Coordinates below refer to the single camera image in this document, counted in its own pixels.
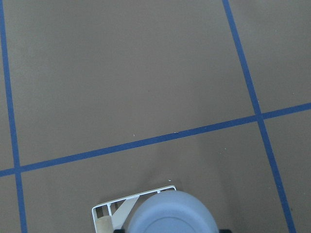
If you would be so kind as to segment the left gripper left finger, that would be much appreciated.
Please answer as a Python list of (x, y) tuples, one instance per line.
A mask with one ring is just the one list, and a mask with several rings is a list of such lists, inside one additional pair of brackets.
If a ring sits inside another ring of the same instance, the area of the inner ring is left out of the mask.
[(121, 229), (115, 229), (113, 233), (126, 233), (126, 231), (124, 228), (121, 228)]

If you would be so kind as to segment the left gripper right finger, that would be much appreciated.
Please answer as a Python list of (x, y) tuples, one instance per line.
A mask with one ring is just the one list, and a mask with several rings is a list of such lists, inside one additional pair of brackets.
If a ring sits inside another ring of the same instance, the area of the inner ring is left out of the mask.
[(230, 229), (219, 229), (219, 233), (232, 233)]

